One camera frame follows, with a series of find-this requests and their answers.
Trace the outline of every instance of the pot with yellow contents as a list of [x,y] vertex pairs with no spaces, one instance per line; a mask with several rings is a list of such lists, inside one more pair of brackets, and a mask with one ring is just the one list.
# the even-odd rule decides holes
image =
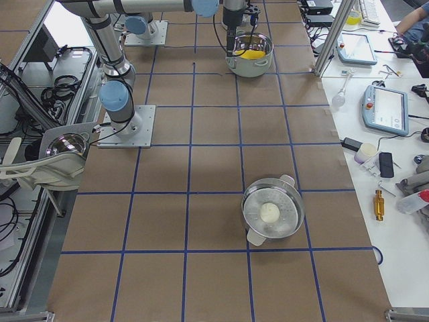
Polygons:
[[263,75],[271,66],[273,43],[258,32],[243,32],[235,38],[234,57],[227,57],[229,69],[242,77]]

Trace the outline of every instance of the yellow object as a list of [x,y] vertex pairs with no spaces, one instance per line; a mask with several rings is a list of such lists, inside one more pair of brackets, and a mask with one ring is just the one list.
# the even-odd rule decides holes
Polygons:
[[352,10],[349,14],[349,17],[346,20],[346,23],[348,25],[357,25],[359,22],[361,22],[361,13],[358,11]]
[[261,50],[248,49],[244,54],[243,53],[244,50],[238,50],[234,52],[234,54],[241,55],[240,57],[244,59],[260,59],[265,56],[265,52],[262,52]]
[[381,190],[375,191],[374,213],[378,221],[383,221],[384,216],[384,198],[381,196]]

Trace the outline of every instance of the plastic bottle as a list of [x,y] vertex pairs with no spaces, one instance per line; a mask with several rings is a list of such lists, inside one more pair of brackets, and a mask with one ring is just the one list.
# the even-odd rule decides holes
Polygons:
[[429,205],[429,189],[414,193],[397,201],[396,208],[405,214],[413,213]]

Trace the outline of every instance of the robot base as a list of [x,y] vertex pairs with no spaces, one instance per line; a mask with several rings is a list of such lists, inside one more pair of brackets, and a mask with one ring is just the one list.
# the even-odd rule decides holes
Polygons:
[[125,39],[125,45],[130,47],[163,46],[166,44],[168,21],[156,21],[158,33],[151,39],[141,39],[135,34],[129,34]]
[[[113,135],[98,142],[99,148],[150,148],[152,133],[154,131],[155,105],[136,105],[135,112],[141,117],[140,128],[132,136]],[[104,122],[110,122],[110,117],[105,115]],[[112,127],[102,127],[100,139],[113,134]]]

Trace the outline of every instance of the brown tiled table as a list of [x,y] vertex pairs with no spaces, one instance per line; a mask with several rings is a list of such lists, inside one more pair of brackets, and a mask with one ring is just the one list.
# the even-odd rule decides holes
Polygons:
[[53,0],[0,1],[0,58],[10,65],[21,47],[27,46],[30,31],[40,11]]
[[[157,105],[153,146],[91,148],[48,303],[56,321],[384,321],[297,5],[259,2],[258,30],[275,44],[259,78],[231,74],[210,19],[192,14],[163,16],[165,48],[127,49],[135,103]],[[305,222],[253,247],[243,191],[282,174],[297,180]]]

